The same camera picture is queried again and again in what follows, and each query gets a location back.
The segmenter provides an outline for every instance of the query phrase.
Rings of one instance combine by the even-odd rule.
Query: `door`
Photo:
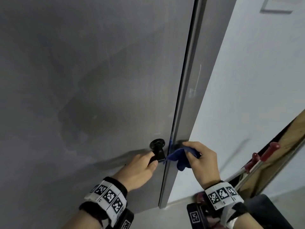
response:
[[[0,1],[1,228],[56,228],[149,144],[168,146],[194,0]],[[128,194],[157,207],[164,165]]]

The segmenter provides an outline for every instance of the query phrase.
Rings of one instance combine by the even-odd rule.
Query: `blue cloth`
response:
[[[185,169],[185,167],[187,167],[187,168],[191,167],[189,160],[187,159],[187,157],[185,155],[184,150],[190,152],[196,158],[201,157],[201,154],[197,150],[195,150],[191,147],[183,146],[182,148],[175,150],[172,154],[167,156],[166,161],[167,160],[174,161],[174,162],[178,161],[177,169],[180,171],[183,171]]]

